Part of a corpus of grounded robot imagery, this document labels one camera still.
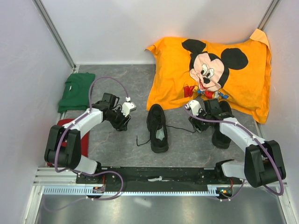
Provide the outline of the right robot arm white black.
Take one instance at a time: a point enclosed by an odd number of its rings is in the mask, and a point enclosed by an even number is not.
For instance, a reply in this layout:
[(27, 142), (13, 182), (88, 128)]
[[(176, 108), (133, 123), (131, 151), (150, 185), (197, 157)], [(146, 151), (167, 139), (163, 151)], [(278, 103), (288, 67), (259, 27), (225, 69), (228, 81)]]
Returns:
[(233, 116), (228, 102), (205, 100), (201, 106), (199, 101), (191, 100), (184, 109), (195, 131), (214, 128), (214, 146), (227, 149), (234, 142), (244, 152), (243, 162), (226, 160), (216, 164), (214, 178), (218, 183), (226, 183), (231, 177), (244, 179), (254, 188), (283, 183), (286, 171), (279, 143), (265, 140), (243, 126)]

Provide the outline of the black shoe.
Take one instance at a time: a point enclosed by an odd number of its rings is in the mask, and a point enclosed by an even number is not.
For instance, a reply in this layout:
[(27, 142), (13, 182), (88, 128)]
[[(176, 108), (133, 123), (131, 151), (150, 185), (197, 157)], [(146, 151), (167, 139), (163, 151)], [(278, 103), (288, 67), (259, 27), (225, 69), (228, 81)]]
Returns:
[[(224, 113), (229, 113), (229, 117), (233, 117), (231, 107), (228, 102), (220, 101), (219, 106)], [(228, 149), (231, 139), (220, 132), (220, 124), (214, 126), (214, 133), (212, 135), (212, 144), (220, 149)]]
[(178, 130), (195, 133), (184, 128), (174, 127), (166, 124), (166, 116), (163, 108), (159, 104), (153, 104), (148, 112), (146, 119), (147, 129), (149, 131), (149, 140), (145, 143), (139, 144), (138, 137), (136, 137), (136, 145), (138, 147), (150, 142), (151, 150), (156, 153), (165, 153), (169, 149), (167, 128), (174, 128)]

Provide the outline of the orange Mickey Mouse pillow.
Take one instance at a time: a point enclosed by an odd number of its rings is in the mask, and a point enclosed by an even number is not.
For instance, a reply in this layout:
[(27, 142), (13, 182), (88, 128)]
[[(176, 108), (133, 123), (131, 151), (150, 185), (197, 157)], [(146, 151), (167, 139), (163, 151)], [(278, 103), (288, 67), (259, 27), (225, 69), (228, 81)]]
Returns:
[(224, 100), (261, 124), (267, 120), (271, 87), (271, 51), (266, 34), (256, 29), (241, 43), (164, 37), (148, 47), (156, 73), (147, 109), (182, 107), (196, 97)]

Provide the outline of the aluminium front rail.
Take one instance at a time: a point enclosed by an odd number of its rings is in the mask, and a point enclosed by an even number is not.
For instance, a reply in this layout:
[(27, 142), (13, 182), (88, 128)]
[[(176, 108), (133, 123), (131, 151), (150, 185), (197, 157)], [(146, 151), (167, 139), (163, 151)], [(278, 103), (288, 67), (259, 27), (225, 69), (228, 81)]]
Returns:
[[(154, 182), (154, 181), (144, 181), (144, 182), (134, 182), (135, 184), (138, 183), (145, 183), (145, 182)], [(166, 182), (174, 182), (174, 181), (163, 181), (161, 178), (158, 179), (158, 183)], [(57, 173), (54, 168), (39, 168), (36, 177), (34, 179), (34, 183), (36, 184), (87, 184), (87, 185), (98, 185), (98, 186), (108, 186), (112, 185), (115, 186), (120, 184), (121, 181), (116, 174), (102, 174), (99, 176), (91, 177), (83, 174), (76, 174), (71, 171), (63, 171), (61, 173)]]

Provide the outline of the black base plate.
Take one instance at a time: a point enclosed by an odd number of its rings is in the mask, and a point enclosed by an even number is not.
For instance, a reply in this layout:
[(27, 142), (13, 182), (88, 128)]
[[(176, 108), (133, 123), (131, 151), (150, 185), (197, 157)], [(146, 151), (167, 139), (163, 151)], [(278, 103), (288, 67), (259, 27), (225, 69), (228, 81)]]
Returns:
[(189, 182), (204, 185), (241, 184), (238, 178), (223, 177), (216, 174), (214, 168), (192, 167), (102, 167), (103, 171), (114, 171), (120, 174), (125, 183), (163, 181)]

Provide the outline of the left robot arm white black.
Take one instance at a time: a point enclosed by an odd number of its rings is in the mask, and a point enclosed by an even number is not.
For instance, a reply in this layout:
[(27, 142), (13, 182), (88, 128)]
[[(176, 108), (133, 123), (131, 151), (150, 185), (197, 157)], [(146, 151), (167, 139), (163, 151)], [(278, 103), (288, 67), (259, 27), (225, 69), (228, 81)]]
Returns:
[(92, 104), (91, 108), (76, 119), (50, 128), (44, 160), (54, 165), (56, 172), (69, 169), (86, 175), (91, 183), (102, 180), (101, 164), (82, 155), (81, 139), (104, 121), (110, 122), (116, 131), (127, 130), (130, 112), (136, 109), (136, 105), (130, 98), (126, 98), (118, 107), (115, 104), (116, 99), (115, 95), (105, 93), (102, 100)]

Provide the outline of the left aluminium frame post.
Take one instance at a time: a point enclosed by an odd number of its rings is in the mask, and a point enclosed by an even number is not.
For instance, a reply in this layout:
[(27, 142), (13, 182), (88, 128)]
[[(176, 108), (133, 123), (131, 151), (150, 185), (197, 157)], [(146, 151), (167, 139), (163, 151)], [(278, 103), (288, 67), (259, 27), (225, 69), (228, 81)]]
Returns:
[(42, 0), (32, 0), (34, 5), (36, 6), (37, 10), (39, 11), (39, 14), (43, 18), (46, 26), (48, 27), (50, 33), (52, 34), (55, 42), (57, 43), (58, 47), (60, 48), (62, 54), (64, 55), (67, 63), (72, 68), (72, 71), (74, 72), (77, 68), (76, 63), (74, 62), (72, 56), (70, 55), (62, 37), (60, 36), (54, 22), (52, 21), (50, 14), (48, 13), (45, 5), (43, 4)]

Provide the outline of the red folded shirt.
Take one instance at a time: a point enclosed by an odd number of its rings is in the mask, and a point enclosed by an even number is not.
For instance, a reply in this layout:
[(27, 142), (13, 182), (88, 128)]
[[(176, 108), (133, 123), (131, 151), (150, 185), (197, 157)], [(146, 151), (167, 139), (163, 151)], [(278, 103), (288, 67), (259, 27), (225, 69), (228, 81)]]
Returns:
[[(64, 124), (71, 122), (72, 119), (63, 119), (57, 125), (51, 127), (45, 149), (44, 159), (48, 164), (54, 165), (58, 143), (65, 128)], [(88, 156), (89, 133), (79, 139), (79, 131), (69, 130), (60, 146), (57, 165), (69, 169), (75, 169), (82, 156)]]

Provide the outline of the green folded shirt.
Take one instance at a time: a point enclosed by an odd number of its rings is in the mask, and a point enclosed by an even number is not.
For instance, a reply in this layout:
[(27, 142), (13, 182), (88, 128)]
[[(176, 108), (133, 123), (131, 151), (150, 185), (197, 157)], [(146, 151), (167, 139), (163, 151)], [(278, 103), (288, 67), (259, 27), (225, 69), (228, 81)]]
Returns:
[(63, 96), (58, 103), (58, 113), (86, 110), (89, 106), (89, 89), (94, 80), (93, 73), (72, 73), (65, 82)]

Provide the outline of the right aluminium frame post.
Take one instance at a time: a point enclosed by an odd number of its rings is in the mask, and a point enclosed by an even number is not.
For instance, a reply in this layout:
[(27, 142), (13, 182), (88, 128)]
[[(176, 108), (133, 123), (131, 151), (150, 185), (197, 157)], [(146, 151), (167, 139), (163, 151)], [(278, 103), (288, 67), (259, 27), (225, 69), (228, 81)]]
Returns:
[(264, 30), (265, 27), (267, 26), (268, 22), (270, 21), (273, 13), (275, 12), (276, 8), (280, 4), (281, 0), (272, 0), (265, 11), (259, 25), (257, 26), (257, 29), (259, 30)]

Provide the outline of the aluminium frame post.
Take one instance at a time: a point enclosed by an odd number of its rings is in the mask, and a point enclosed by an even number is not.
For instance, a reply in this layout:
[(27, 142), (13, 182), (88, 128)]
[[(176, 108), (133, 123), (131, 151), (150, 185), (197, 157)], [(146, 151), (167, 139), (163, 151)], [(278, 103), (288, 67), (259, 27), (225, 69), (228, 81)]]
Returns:
[(37, 10), (39, 11), (39, 14), (43, 18), (46, 26), (48, 27), (50, 33), (52, 34), (55, 42), (57, 43), (58, 47), (60, 48), (62, 54), (64, 55), (67, 63), (72, 68), (72, 71), (74, 72), (77, 68), (76, 63), (74, 62), (72, 56), (70, 55), (62, 37), (60, 36), (54, 22), (52, 21), (50, 14), (48, 13), (45, 5), (43, 4), (42, 0), (32, 0), (34, 5), (36, 6)]
[(257, 26), (257, 29), (259, 30), (264, 30), (265, 27), (267, 26), (268, 22), (270, 21), (273, 13), (275, 12), (276, 8), (280, 4), (281, 0), (272, 0), (265, 11), (259, 25)]

